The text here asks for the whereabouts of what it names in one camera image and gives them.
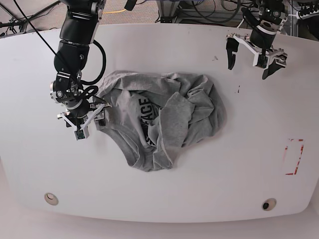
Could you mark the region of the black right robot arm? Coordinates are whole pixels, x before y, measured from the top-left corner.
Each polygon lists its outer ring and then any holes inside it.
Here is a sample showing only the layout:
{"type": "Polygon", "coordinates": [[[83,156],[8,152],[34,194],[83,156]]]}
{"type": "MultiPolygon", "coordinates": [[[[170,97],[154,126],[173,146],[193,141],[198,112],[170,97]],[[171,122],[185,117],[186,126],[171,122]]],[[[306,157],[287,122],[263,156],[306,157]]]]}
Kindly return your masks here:
{"type": "Polygon", "coordinates": [[[66,18],[60,32],[58,51],[54,57],[56,79],[50,85],[50,96],[66,111],[58,115],[67,127],[74,131],[76,139],[89,136],[88,124],[105,107],[103,99],[89,102],[98,92],[97,83],[102,79],[107,66],[103,47],[94,39],[106,2],[104,0],[65,0],[66,18]],[[102,53],[102,69],[93,81],[82,80],[82,70],[87,60],[90,45],[102,53]]]}

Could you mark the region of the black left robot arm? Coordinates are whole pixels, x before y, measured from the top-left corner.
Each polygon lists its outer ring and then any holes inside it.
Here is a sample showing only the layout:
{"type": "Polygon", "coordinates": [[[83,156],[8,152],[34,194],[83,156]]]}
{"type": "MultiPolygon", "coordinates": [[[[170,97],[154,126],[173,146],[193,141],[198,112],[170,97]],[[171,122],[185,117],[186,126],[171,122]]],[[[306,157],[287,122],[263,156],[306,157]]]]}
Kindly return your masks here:
{"type": "Polygon", "coordinates": [[[282,48],[274,48],[273,42],[287,21],[288,12],[281,0],[257,0],[255,7],[259,10],[258,18],[248,7],[242,8],[243,21],[252,28],[251,34],[227,36],[228,69],[233,69],[238,47],[244,45],[254,55],[252,65],[264,70],[262,79],[265,80],[287,66],[287,53],[282,48]]]}

